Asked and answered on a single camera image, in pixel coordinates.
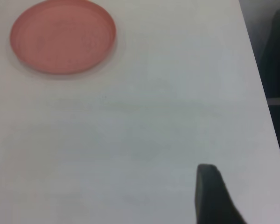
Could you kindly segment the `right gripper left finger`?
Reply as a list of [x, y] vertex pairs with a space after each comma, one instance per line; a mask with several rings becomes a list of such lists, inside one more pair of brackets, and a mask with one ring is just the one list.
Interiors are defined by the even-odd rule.
[[198, 224], [246, 223], [234, 205], [220, 171], [212, 164], [197, 166], [195, 210]]

